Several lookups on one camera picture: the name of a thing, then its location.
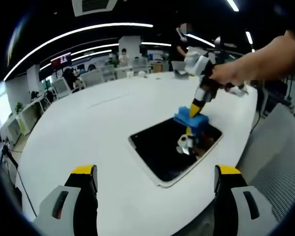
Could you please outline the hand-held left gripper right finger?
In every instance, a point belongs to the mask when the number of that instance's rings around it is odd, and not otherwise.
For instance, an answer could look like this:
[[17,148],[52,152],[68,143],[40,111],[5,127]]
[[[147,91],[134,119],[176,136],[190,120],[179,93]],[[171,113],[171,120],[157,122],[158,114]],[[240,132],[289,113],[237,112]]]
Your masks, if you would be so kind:
[[214,170],[215,236],[267,236],[278,222],[272,205],[235,167],[216,165]]

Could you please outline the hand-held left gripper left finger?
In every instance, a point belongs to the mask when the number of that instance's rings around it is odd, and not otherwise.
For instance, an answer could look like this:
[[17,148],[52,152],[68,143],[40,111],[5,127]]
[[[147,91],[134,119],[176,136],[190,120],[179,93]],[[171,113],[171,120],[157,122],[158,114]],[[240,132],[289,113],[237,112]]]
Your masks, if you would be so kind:
[[42,236],[96,236],[97,166],[75,168],[40,204],[33,224]]

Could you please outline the person's right hand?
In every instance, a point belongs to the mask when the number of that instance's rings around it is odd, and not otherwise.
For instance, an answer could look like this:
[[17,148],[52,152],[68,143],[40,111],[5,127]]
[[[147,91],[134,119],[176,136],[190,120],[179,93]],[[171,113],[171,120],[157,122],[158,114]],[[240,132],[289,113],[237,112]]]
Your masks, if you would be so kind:
[[240,58],[228,63],[215,65],[209,78],[226,87],[227,84],[241,86],[245,81],[253,79],[254,76],[255,73],[251,66]]

